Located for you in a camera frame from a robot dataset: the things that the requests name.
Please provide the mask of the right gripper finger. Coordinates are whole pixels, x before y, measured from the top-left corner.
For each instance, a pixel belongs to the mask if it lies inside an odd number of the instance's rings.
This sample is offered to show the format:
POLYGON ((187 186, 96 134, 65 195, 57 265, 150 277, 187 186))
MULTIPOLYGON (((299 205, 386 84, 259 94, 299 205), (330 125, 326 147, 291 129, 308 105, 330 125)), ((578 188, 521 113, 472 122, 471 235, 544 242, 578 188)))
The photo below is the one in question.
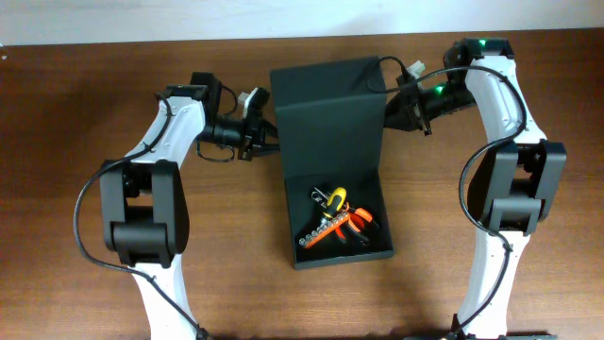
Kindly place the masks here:
POLYGON ((384 118, 384 127, 402 131, 414 131, 415 118, 407 111, 387 112, 384 118))
POLYGON ((398 92, 386 105, 386 113, 409 113, 415 106, 415 90, 398 92))

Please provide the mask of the dark green box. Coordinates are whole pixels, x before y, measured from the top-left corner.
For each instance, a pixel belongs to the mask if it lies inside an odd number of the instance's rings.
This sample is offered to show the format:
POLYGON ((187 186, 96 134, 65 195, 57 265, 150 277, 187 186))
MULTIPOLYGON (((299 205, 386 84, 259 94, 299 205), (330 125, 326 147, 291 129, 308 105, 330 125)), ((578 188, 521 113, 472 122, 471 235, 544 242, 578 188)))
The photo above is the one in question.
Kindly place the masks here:
POLYGON ((377 57, 271 71, 270 82, 289 211, 294 269, 390 258, 394 254, 378 174, 386 96, 377 57), (343 187, 347 202, 373 215, 368 244, 350 231, 310 248, 300 241, 322 217, 313 189, 343 187))

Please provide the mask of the silver ring wrench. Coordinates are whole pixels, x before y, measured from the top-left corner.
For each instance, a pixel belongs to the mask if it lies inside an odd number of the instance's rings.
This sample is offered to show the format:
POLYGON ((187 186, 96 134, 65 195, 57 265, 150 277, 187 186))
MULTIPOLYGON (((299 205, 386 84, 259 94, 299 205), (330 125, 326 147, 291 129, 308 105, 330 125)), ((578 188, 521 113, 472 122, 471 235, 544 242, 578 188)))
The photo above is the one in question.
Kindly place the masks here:
POLYGON ((327 206, 328 196, 317 187, 312 189, 310 198, 323 208, 327 206))

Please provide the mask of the yellow black screwdriver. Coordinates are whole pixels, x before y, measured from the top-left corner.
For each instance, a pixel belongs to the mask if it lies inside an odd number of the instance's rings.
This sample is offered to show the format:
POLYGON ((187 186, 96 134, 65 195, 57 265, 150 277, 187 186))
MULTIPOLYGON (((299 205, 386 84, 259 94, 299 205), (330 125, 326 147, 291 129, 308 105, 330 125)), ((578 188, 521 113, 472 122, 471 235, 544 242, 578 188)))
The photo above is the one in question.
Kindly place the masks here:
POLYGON ((318 190, 318 193, 324 199, 321 204, 323 211, 321 223, 325 224, 342 208, 347 191, 344 187, 338 187, 330 195, 326 195, 320 190, 318 190))

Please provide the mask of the orange socket rail strip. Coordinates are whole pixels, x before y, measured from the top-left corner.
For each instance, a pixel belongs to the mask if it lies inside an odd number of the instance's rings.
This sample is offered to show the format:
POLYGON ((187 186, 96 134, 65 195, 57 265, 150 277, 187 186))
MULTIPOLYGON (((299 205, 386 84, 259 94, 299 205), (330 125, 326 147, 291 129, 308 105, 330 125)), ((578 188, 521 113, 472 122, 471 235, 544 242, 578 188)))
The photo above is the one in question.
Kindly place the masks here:
POLYGON ((348 212, 342 212, 337 214, 335 217, 328 219, 327 222, 323 222, 319 227, 312 229, 311 231, 303 234, 297 241, 297 243, 305 248, 311 248, 318 242, 322 241, 331 234, 335 234, 337 239, 345 244, 346 238, 342 232, 342 225, 346 224, 350 219, 348 212))

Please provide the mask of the orange black long-nose pliers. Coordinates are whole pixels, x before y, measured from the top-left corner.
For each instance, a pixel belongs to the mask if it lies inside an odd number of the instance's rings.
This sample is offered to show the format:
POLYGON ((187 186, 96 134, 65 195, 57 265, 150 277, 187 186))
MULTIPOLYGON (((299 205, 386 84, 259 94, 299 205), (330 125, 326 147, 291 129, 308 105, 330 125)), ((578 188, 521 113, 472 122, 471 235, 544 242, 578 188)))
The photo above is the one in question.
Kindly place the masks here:
POLYGON ((380 225, 375 217, 364 208, 347 207, 341 210, 348 216, 348 220, 336 230, 336 236, 342 244, 347 243, 347 236, 351 236, 362 246, 370 245, 370 236, 380 230, 380 225))

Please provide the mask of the red diagonal cutting pliers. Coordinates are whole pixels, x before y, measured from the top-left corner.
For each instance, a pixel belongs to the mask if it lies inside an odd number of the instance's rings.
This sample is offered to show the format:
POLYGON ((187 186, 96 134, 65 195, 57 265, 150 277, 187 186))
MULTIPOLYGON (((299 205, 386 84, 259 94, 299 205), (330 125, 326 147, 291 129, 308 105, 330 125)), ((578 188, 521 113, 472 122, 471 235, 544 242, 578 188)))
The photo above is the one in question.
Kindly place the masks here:
POLYGON ((373 216, 363 208, 348 208, 348 228, 356 235, 362 236, 362 232, 373 221, 373 216))

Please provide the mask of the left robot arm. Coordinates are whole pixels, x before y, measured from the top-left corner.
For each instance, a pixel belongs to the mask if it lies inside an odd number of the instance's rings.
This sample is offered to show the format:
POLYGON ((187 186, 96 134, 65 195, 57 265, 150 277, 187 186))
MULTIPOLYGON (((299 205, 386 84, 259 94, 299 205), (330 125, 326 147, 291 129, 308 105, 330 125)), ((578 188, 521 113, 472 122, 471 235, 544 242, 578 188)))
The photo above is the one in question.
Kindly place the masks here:
POLYGON ((182 271, 190 216, 180 168, 192 145, 227 148, 233 159, 276 152, 276 128, 262 117, 270 94, 262 87, 235 98, 241 116, 219 113, 226 86, 195 72, 188 84, 157 93, 158 113, 140 143, 99 177, 104 242, 141 293, 154 339, 207 339, 191 311, 182 271))

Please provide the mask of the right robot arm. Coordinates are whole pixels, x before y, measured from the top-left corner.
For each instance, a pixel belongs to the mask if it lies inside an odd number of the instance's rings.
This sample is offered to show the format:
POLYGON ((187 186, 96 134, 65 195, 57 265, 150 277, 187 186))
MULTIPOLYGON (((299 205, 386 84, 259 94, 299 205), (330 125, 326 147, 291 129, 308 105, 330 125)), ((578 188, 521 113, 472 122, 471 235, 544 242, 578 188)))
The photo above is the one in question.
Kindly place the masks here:
POLYGON ((430 75, 421 61, 401 68, 384 126, 430 134, 432 120, 478 108, 487 143, 466 162, 458 184, 462 212, 476 229, 475 253, 446 338, 508 339, 516 271, 551 210, 566 150, 534 121, 508 40, 462 39, 445 52, 443 63, 446 81, 430 88, 423 84, 430 75))

